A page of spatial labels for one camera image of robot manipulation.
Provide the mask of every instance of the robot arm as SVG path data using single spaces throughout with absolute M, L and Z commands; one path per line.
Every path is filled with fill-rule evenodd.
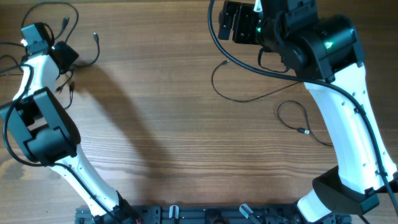
M 25 95 L 8 122 L 22 152 L 31 162 L 49 166 L 65 178 L 87 203 L 96 223 L 138 219 L 138 214 L 86 158 L 75 123 L 53 95 L 60 70 L 67 70 L 78 54 L 63 42 L 51 47 L 47 31 L 40 23 L 25 27 L 22 32 L 30 53 L 24 64 L 31 67 L 24 67 L 21 87 L 14 99 Z M 27 85 L 29 91 L 24 93 Z M 3 119 L 11 104 L 0 107 Z M 44 118 L 47 124 L 30 130 L 28 127 L 39 118 Z
M 387 179 L 391 182 L 397 172 L 397 167 L 384 147 L 374 118 L 366 89 L 364 65 L 359 67 L 357 64 L 352 64 L 336 72 L 335 78 L 334 85 L 338 85 L 340 88 L 352 93 L 363 105 L 376 135 L 382 163 L 387 172 Z M 333 141 L 338 162 L 338 177 L 341 184 L 351 189 L 353 195 L 355 193 L 367 195 L 369 189 L 378 190 L 383 187 L 384 183 L 381 180 L 381 176 L 376 174 L 377 160 L 369 134 L 366 131 L 363 120 L 355 112 L 354 105 L 346 97 L 324 86 L 305 83 L 305 87 L 317 102 Z M 329 191 L 312 190 L 298 201 L 298 209 L 310 222 L 321 220 L 331 213 L 331 210 L 327 207 L 331 208 L 332 203 L 340 205 L 333 209 L 334 212 L 348 213 L 346 209 L 353 209 L 351 213 L 356 213 L 352 204 L 347 203 L 346 208 L 341 206 L 344 201 L 339 200 L 339 198 L 335 199 L 339 200 L 339 202 L 332 200 L 335 196 Z M 363 213 L 372 208 L 374 207 L 364 208 Z
M 265 52 L 278 53 L 285 66 L 295 70 L 297 77 L 292 78 L 250 67 L 222 49 L 211 24 L 212 4 L 210 1 L 210 32 L 230 60 L 261 75 L 304 82 L 322 112 L 338 166 L 316 178 L 314 190 L 298 201 L 306 221 L 317 222 L 331 212 L 363 215 L 377 206 L 376 192 L 386 186 L 382 178 L 386 177 L 387 185 L 396 185 L 398 173 L 369 102 L 364 54 L 352 23 L 344 16 L 319 19 L 315 0 L 225 1 L 218 38 L 228 40 L 233 29 L 235 43 L 258 44 Z M 364 117 L 369 120 L 380 155 L 375 154 L 375 142 Z

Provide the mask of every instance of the black cable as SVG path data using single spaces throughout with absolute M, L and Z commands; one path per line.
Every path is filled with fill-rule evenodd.
M 4 72 L 8 72 L 12 69 L 15 68 L 19 68 L 19 67 L 29 67 L 30 73 L 29 73 L 29 77 L 28 77 L 28 81 L 26 83 L 26 86 L 24 88 L 24 91 L 22 92 L 21 95 L 18 96 L 18 98 L 16 100 L 14 100 L 7 113 L 6 116 L 4 117 L 4 125 L 3 125 L 3 129 L 2 129 L 2 138 L 4 140 L 4 145 L 6 146 L 6 149 L 8 151 L 8 153 L 12 156 L 12 158 L 14 158 L 16 161 L 20 162 L 21 164 L 27 165 L 27 166 L 32 166 L 32 167 L 41 167 L 43 166 L 42 164 L 35 164 L 35 163 L 31 163 L 31 162 L 27 162 L 23 159 L 21 159 L 20 157 L 17 156 L 17 154 L 15 154 L 15 152 L 12 150 L 11 146 L 10 146 L 10 142 L 8 141 L 8 135 L 7 135 L 7 128 L 8 128 L 8 122 L 11 116 L 12 111 L 14 110 L 14 108 L 16 107 L 16 105 L 21 101 L 21 99 L 26 95 L 26 93 L 29 91 L 30 88 L 30 84 L 32 83 L 32 79 L 33 79 L 33 72 L 34 72 L 34 68 L 31 65 L 25 65 L 23 63 L 7 68 L 3 71 L 0 71 L 0 74 L 4 73 Z
M 359 217 L 360 219 L 362 219 L 362 221 L 363 221 L 365 224 L 370 224 L 370 223 L 368 222 L 368 220 L 367 220 L 363 215 L 358 215 L 358 217 Z
M 272 69 L 269 69 L 269 68 L 266 68 L 266 67 L 262 66 L 262 65 L 261 65 L 261 57 L 262 57 L 262 54 L 263 54 L 264 52 L 266 52 L 266 51 L 264 50 L 264 48 L 261 48 L 260 51 L 259 51 L 259 56 L 257 57 L 257 63 L 259 64 L 259 66 L 260 66 L 262 69 L 268 70 L 268 71 L 270 71 L 270 72 L 275 72 L 275 73 L 286 73 L 286 72 L 288 72 L 288 71 L 290 70 L 290 68 L 287 67 L 287 66 L 286 66 L 286 69 L 285 69 L 284 71 L 272 70 Z
M 123 224 L 118 218 L 116 218 L 96 197 L 96 195 L 94 195 L 93 193 L 91 193 L 91 191 L 88 189 L 88 187 L 81 181 L 81 179 L 79 178 L 79 176 L 77 176 L 75 174 L 75 172 L 72 170 L 71 167 L 66 166 L 64 164 L 61 163 L 55 163 L 54 166 L 59 166 L 59 167 L 63 167 L 64 169 L 66 169 L 69 173 L 71 173 L 71 175 L 77 180 L 77 182 L 79 182 L 79 184 L 81 185 L 81 187 L 83 187 L 83 189 L 87 192 L 87 194 L 95 201 L 95 203 L 98 204 L 98 206 L 100 206 L 110 217 L 112 217 L 115 221 L 117 221 L 120 224 Z
M 16 65 L 18 65 L 19 63 L 17 62 L 17 60 L 13 57 L 13 56 L 11 56 L 11 55 L 2 55 L 1 57 L 0 57 L 0 60 L 2 60 L 3 58 L 10 58 L 11 60 L 13 60 L 14 61 L 14 63 L 16 64 Z
M 337 91 L 338 93 L 342 94 L 343 96 L 345 96 L 347 99 L 350 100 L 350 102 L 352 102 L 352 104 L 354 104 L 354 108 L 356 110 L 356 112 L 362 117 L 365 127 L 368 130 L 369 133 L 369 137 L 371 139 L 372 145 L 373 145 L 373 150 L 376 156 L 376 160 L 377 160 L 377 166 L 379 169 L 379 175 L 383 181 L 383 184 L 386 186 L 386 190 L 387 193 L 390 196 L 391 202 L 394 206 L 394 209 L 396 211 L 396 214 L 398 215 L 398 203 L 397 200 L 394 196 L 394 194 L 392 193 L 391 190 L 391 186 L 389 185 L 389 182 L 386 178 L 387 174 L 386 171 L 384 170 L 384 166 L 382 164 L 382 159 L 381 159 L 381 155 L 380 155 L 380 149 L 379 149 L 379 145 L 377 144 L 377 140 L 376 140 L 376 136 L 374 134 L 373 128 L 371 126 L 371 123 L 368 120 L 368 117 L 366 116 L 366 112 L 365 110 L 362 108 L 362 106 L 358 103 L 358 101 L 355 100 L 355 98 L 353 96 L 351 96 L 347 91 L 343 90 L 342 88 L 320 81 L 320 80 L 311 80 L 311 79 L 307 79 L 307 78 L 300 78 L 300 77 L 293 77 L 293 76 L 289 76 L 289 75 L 282 75 L 282 74 L 278 74 L 278 73 L 272 73 L 272 72 L 267 72 L 267 71 L 263 71 L 257 68 L 254 68 L 248 64 L 243 63 L 242 61 L 234 58 L 231 54 L 229 54 L 227 51 L 225 51 L 225 49 L 221 46 L 220 42 L 217 39 L 217 36 L 214 32 L 214 28 L 213 28 L 213 6 L 214 6 L 214 2 L 215 0 L 210 0 L 209 3 L 209 8 L 208 8 L 208 27 L 210 30 L 210 34 L 211 34 L 211 38 L 213 39 L 214 43 L 216 44 L 217 48 L 220 50 L 220 52 L 225 55 L 226 58 L 228 58 L 229 60 L 231 60 L 232 62 L 234 62 L 235 64 L 239 65 L 240 67 L 243 67 L 249 71 L 258 73 L 260 75 L 265 75 L 268 77 L 274 77 L 274 78 L 281 78 L 281 79 L 286 79 L 286 80 L 292 80 L 292 81 L 296 81 L 296 82 L 307 82 L 307 83 L 312 83 L 312 84 L 316 84 L 316 85 L 320 85 L 320 86 L 325 86 L 328 88 L 331 88 L 332 90 Z
M 0 75 L 0 77 L 10 77 L 10 76 L 21 76 L 24 74 L 5 74 L 5 75 Z
M 48 24 L 43 23 L 43 25 L 44 25 L 45 27 L 49 28 L 50 33 L 51 33 L 51 45 L 54 45 L 54 43 L 55 43 L 54 32 L 52 31 L 51 27 L 50 27 Z
M 53 1 L 50 1 L 50 2 L 38 3 L 38 4 L 34 5 L 34 6 L 32 6 L 32 7 L 26 12 L 26 14 L 25 14 L 25 16 L 24 16 L 24 18 L 23 18 L 23 20 L 22 20 L 21 28 L 24 27 L 25 20 L 26 20 L 27 16 L 28 16 L 35 8 L 37 8 L 37 7 L 39 7 L 39 6 L 47 5 L 47 4 L 63 4 L 63 5 L 67 5 L 67 6 L 71 7 L 71 8 L 75 11 L 75 13 L 76 13 L 76 21 L 75 21 L 75 23 L 74 23 L 72 29 L 69 31 L 69 34 L 67 35 L 67 38 L 65 39 L 65 43 L 67 43 L 68 40 L 69 40 L 70 35 L 71 35 L 72 32 L 75 30 L 75 27 L 76 27 L 76 25 L 77 25 L 77 22 L 79 21 L 79 12 L 77 11 L 77 9 L 76 9 L 74 6 L 72 6 L 70 3 L 67 3 L 67 2 L 53 2 Z
M 25 47 L 22 44 L 16 44 L 16 43 L 5 42 L 5 41 L 0 42 L 0 45 L 13 45 L 13 46 L 16 46 L 16 47 L 23 47 L 23 48 Z
M 65 29 L 67 28 L 67 25 L 69 23 L 69 16 L 65 16 L 62 20 L 62 27 L 61 30 L 59 32 L 59 34 L 55 37 L 55 40 L 57 40 L 58 38 L 60 38 L 60 36 L 63 34 L 63 32 L 65 31 Z
M 256 97 L 256 98 L 253 98 L 253 99 L 250 99 L 250 100 L 235 100 L 235 99 L 229 98 L 229 97 L 224 96 L 223 94 L 221 94 L 221 93 L 216 89 L 216 87 L 215 87 L 215 85 L 214 85 L 214 75 L 215 75 L 217 69 L 219 69 L 219 68 L 220 68 L 221 66 L 223 66 L 223 65 L 226 65 L 227 63 L 229 63 L 229 60 L 225 60 L 225 61 L 221 62 L 221 63 L 213 70 L 213 73 L 211 74 L 211 85 L 212 85 L 214 91 L 215 91 L 219 96 L 221 96 L 221 97 L 224 98 L 224 99 L 233 101 L 233 102 L 237 102 L 237 103 L 249 103 L 249 102 L 252 102 L 252 101 L 254 101 L 254 100 L 258 100 L 258 99 L 261 99 L 261 98 L 263 98 L 263 97 L 272 95 L 272 94 L 274 94 L 274 93 L 277 93 L 277 92 L 282 91 L 282 90 L 284 90 L 284 89 L 286 89 L 286 88 L 288 88 L 288 87 L 291 87 L 291 86 L 294 86 L 294 85 L 300 83 L 300 82 L 297 82 L 297 83 L 293 83 L 293 84 L 287 85 L 287 86 L 285 86 L 285 87 L 279 88 L 279 89 L 274 90 L 274 91 L 272 91 L 272 92 L 270 92 L 270 93 L 267 93 L 267 94 L 262 95 L 262 96 L 258 96 L 258 97 Z
M 74 91 L 75 91 L 75 82 L 71 82 L 71 84 L 69 85 L 69 105 L 64 107 L 63 109 L 67 110 L 72 105 Z
M 301 109 L 303 110 L 303 113 L 304 113 L 305 123 L 307 124 L 307 128 L 306 128 L 306 129 L 305 129 L 305 128 L 295 128 L 295 127 L 291 127 L 290 125 L 286 124 L 285 121 L 282 120 L 282 118 L 280 117 L 280 109 L 281 109 L 282 105 L 284 105 L 284 104 L 286 104 L 286 103 L 295 103 L 296 105 L 298 105 L 299 107 L 301 107 Z M 319 140 L 319 139 L 314 135 L 314 133 L 312 132 L 311 127 L 310 127 L 310 122 L 308 121 L 307 110 L 305 109 L 305 107 L 304 107 L 301 103 L 299 103 L 299 102 L 297 102 L 297 101 L 294 101 L 294 100 L 287 100 L 287 101 L 281 103 L 281 104 L 278 106 L 278 108 L 276 109 L 276 115 L 277 115 L 277 117 L 278 117 L 278 120 L 279 120 L 282 124 L 284 124 L 286 127 L 290 128 L 290 129 L 293 129 L 293 130 L 297 130 L 298 132 L 303 133 L 303 134 L 310 134 L 310 135 L 312 135 L 312 137 L 313 137 L 317 142 L 319 142 L 320 144 L 322 144 L 322 145 L 324 145 L 324 146 L 331 146 L 331 147 L 333 147 L 333 144 L 332 144 L 332 143 L 325 143 L 325 142 Z
M 70 76 L 69 78 L 60 86 L 57 87 L 57 89 L 55 89 L 55 92 L 61 92 L 63 90 L 63 87 L 65 87 L 66 84 L 68 84 L 68 82 L 72 79 L 73 74 L 75 73 L 74 70 L 69 70 L 70 72 Z
M 97 33 L 94 33 L 93 37 L 94 37 L 94 40 L 95 40 L 95 42 L 97 44 L 97 56 L 94 58 L 93 61 L 91 61 L 88 64 L 84 64 L 84 65 L 75 65 L 75 64 L 73 64 L 77 68 L 85 68 L 85 67 L 92 66 L 98 60 L 98 57 L 100 57 L 100 38 L 98 37 Z

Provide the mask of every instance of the green led light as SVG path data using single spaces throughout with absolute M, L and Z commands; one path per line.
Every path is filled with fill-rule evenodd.
M 333 43 L 332 42 L 326 42 L 325 43 L 325 47 L 326 47 L 326 49 L 329 49 L 329 48 L 331 48 L 331 46 L 333 45 Z

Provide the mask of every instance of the black mounting rail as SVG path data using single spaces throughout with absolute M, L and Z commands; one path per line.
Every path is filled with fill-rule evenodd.
M 253 224 L 252 217 L 246 218 L 239 207 L 180 207 L 170 212 L 170 207 L 132 206 L 141 220 L 134 224 Z M 253 217 L 260 224 L 293 224 L 292 212 L 295 204 L 274 204 L 251 207 Z M 350 224 L 350 215 L 333 214 L 322 220 L 323 224 Z M 95 224 L 89 208 L 76 209 L 75 224 Z

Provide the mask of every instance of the wooden table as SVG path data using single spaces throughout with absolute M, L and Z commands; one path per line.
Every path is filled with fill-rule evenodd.
M 308 193 L 314 177 L 336 165 L 333 148 L 287 129 L 275 118 L 279 103 L 297 100 L 307 108 L 314 133 L 330 141 L 303 85 L 246 104 L 216 95 L 210 75 L 224 57 L 208 32 L 208 1 L 74 5 L 80 20 L 68 43 L 81 60 L 90 61 L 96 53 L 92 33 L 97 32 L 101 56 L 94 66 L 76 71 L 68 113 L 89 160 L 130 204 L 291 203 Z M 215 13 L 221 6 L 217 1 Z M 343 13 L 357 27 L 373 110 L 384 143 L 398 161 L 398 2 L 319 0 L 318 7 L 321 16 Z M 0 40 L 22 38 L 19 27 L 28 8 L 0 7 Z M 57 33 L 66 15 L 72 24 L 71 10 L 45 6 L 28 22 L 47 22 Z M 256 64 L 258 46 L 232 41 L 223 45 L 244 62 Z M 23 50 L 1 46 L 0 53 L 20 57 Z M 283 68 L 279 61 L 277 55 L 264 56 L 264 64 L 272 68 Z M 10 65 L 3 60 L 0 68 Z M 60 77 L 57 84 L 66 79 Z M 0 78 L 0 104 L 12 98 L 20 80 Z M 221 68 L 215 77 L 220 92 L 242 100 L 289 83 L 235 65 Z M 66 90 L 57 98 L 68 104 Z M 295 106 L 288 106 L 282 116 L 293 126 L 304 125 Z M 380 198 L 381 205 L 366 217 L 371 223 L 396 223 L 388 197 Z M 11 159 L 1 141 L 0 223 L 72 223 L 75 209 L 84 204 L 49 168 L 26 167 Z M 357 217 L 354 222 L 361 223 Z

